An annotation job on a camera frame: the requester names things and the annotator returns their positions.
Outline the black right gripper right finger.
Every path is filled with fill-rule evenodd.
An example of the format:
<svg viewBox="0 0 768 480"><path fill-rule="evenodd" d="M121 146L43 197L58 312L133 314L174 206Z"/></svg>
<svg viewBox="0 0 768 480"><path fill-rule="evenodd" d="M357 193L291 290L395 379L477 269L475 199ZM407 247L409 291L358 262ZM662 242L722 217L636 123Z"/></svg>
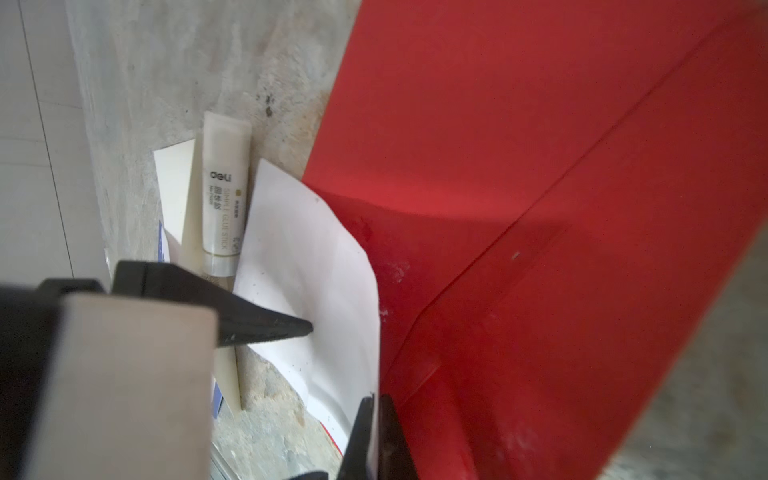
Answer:
<svg viewBox="0 0 768 480"><path fill-rule="evenodd" d="M379 401L379 480L418 480L394 402L389 395Z"/></svg>

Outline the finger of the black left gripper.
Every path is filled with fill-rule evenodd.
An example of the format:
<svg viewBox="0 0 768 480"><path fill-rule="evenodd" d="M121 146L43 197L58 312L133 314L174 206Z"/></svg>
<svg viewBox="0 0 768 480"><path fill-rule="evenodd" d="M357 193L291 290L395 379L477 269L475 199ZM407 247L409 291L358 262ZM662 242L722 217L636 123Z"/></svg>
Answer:
<svg viewBox="0 0 768 480"><path fill-rule="evenodd" d="M171 263L119 262L112 293L215 311L219 347L301 338L313 332L307 320L253 304Z"/></svg>

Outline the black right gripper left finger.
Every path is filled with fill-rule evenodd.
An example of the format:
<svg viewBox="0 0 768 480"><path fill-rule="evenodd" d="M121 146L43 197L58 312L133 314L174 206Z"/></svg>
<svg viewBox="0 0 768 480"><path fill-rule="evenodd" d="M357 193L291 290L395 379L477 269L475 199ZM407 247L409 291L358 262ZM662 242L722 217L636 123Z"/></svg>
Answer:
<svg viewBox="0 0 768 480"><path fill-rule="evenodd" d="M359 404L351 436L336 479L373 480L378 477L376 473L377 461L374 459L377 421L376 396L364 397Z"/></svg>

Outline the white letter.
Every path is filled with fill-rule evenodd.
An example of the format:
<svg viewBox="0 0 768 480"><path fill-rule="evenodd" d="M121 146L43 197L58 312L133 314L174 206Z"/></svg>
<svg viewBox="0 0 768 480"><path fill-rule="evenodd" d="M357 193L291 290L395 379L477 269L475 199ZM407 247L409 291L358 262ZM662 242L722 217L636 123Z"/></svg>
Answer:
<svg viewBox="0 0 768 480"><path fill-rule="evenodd" d="M377 281L327 203L267 160L257 167L234 292L312 324L305 337L251 348L345 450L361 400L379 391Z"/></svg>

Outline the white glue stick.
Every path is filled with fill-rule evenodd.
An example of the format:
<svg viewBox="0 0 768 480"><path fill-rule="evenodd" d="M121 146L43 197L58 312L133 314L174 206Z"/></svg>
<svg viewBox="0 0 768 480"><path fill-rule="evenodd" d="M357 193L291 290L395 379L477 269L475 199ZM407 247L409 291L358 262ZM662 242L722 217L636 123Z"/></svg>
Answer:
<svg viewBox="0 0 768 480"><path fill-rule="evenodd" d="M245 231L252 127L207 112L202 145L203 271L233 277Z"/></svg>

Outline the red paper envelope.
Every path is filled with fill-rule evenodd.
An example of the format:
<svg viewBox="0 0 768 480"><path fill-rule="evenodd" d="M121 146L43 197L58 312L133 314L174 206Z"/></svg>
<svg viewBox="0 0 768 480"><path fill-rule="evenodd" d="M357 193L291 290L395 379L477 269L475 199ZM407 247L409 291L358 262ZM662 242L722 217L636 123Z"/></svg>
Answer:
<svg viewBox="0 0 768 480"><path fill-rule="evenodd" d="M591 479L767 218L763 1L365 1L303 176L423 479Z"/></svg>

